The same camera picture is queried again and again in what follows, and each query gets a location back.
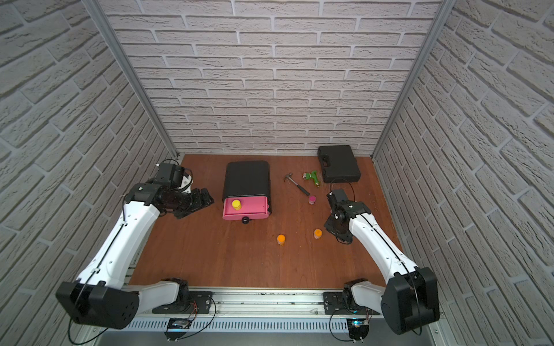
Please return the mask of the orange paint can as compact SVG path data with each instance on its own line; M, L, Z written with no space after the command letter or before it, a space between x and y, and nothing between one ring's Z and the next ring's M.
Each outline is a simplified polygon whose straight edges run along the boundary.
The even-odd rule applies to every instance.
M321 236L323 236L323 232L320 229L316 229L316 230L314 230L313 235L314 235L314 238L320 239Z
M286 241L286 237L284 235L280 234L277 236L277 243L279 245L284 245L285 241Z

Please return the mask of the yellow paint can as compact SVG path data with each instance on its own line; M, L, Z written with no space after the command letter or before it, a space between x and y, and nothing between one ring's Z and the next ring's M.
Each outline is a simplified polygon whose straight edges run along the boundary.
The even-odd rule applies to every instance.
M242 208L242 203L240 200L233 200L232 201L232 207L235 210L240 210Z

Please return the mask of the pink drawer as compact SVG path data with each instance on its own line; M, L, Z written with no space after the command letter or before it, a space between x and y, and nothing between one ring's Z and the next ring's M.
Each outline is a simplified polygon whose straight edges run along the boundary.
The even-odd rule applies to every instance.
M240 200L242 208L235 210L232 207L233 200ZM266 196L247 196L226 198L224 200L223 219L226 221L242 221L247 218L249 221L267 219L270 216L269 200Z

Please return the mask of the black drawer cabinet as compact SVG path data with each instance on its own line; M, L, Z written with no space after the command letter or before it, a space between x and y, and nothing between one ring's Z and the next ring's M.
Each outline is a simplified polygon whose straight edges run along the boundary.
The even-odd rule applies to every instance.
M234 161L226 168L222 202L226 198L260 196L269 200L271 215L271 176L267 161ZM241 222L250 222L247 218Z

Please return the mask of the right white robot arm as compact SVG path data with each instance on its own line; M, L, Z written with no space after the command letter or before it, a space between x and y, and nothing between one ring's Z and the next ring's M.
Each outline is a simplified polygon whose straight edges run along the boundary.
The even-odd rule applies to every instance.
M363 245L381 272L385 285L366 279L345 284L343 304L347 310L370 309L381 314L395 334L416 331L440 318L437 276L421 268L382 230L370 209L349 200L342 189L327 194L330 216L326 231L338 242L350 245L354 239Z

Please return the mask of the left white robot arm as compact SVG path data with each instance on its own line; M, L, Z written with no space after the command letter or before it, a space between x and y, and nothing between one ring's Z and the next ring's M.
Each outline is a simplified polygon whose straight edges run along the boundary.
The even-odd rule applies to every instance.
M188 306L181 279L125 288L125 277L140 245L163 213L182 219L212 205L206 188L189 192L139 183L125 196L121 216L92 261L72 282L63 282L56 299L75 324L122 330L137 313L161 306Z

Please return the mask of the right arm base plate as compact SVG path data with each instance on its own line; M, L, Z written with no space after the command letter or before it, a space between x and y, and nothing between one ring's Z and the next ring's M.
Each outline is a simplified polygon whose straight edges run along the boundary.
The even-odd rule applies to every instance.
M344 314L380 315L381 295L370 291L352 293L348 290L335 292L328 291L323 293L323 306L325 313L331 315L333 312Z

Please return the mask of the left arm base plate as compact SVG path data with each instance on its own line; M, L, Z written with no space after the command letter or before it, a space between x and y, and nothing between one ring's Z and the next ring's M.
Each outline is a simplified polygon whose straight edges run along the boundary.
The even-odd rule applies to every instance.
M212 291L190 291L183 298L152 310L153 314L208 314L212 308Z

